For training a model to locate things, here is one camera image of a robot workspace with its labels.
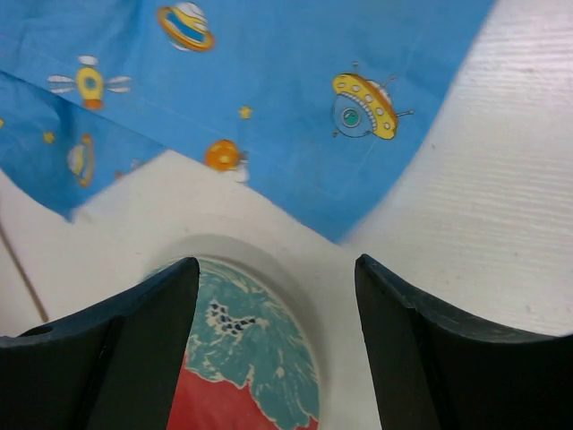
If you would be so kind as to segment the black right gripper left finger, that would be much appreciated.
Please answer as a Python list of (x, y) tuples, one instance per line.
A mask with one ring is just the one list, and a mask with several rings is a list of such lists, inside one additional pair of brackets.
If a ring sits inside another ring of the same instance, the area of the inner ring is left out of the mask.
[(164, 429), (199, 290), (186, 257), (75, 314), (1, 338), (3, 429)]

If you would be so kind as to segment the blue space print cloth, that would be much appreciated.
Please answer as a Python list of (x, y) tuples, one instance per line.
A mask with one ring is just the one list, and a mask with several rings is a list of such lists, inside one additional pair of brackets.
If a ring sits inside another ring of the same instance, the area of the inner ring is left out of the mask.
[(163, 151), (337, 242), (418, 152), (489, 1), (4, 1), (1, 168), (65, 219)]

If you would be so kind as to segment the red and teal plate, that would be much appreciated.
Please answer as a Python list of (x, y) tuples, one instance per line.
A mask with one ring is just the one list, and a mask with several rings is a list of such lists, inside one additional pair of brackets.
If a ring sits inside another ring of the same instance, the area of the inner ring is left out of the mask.
[(199, 293), (167, 428), (325, 428), (317, 318), (300, 283), (261, 245), (216, 234), (162, 245), (147, 268), (184, 257), (200, 265)]

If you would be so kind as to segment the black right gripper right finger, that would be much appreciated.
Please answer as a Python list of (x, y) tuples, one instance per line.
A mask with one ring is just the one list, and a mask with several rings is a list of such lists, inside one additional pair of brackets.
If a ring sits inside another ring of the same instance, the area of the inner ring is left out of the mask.
[(355, 294), (383, 428), (571, 428), (570, 335), (470, 314), (369, 255)]

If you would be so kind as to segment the copper fork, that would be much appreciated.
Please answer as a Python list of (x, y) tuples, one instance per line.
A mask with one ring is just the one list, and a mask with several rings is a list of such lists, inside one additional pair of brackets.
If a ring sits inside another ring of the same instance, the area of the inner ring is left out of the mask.
[(25, 286), (25, 288), (27, 289), (28, 295), (30, 296), (30, 299), (33, 303), (33, 305), (35, 306), (39, 317), (41, 319), (41, 321), (43, 323), (47, 323), (49, 321), (49, 316), (47, 313), (47, 310), (45, 308), (45, 306), (43, 305), (37, 290), (35, 289), (34, 285), (31, 283), (30, 278), (27, 274), (27, 272), (25, 271), (25, 268), (23, 267), (23, 265), (21, 264), (21, 261), (17, 255), (17, 253), (15, 252), (13, 245), (9, 239), (9, 236), (6, 234), (5, 228), (3, 225), (0, 225), (0, 235), (1, 235), (1, 242), (4, 245), (6, 252), (8, 253), (8, 255), (10, 256), (13, 265), (15, 266), (15, 270), (17, 270), (17, 272), (19, 273), (21, 280)]

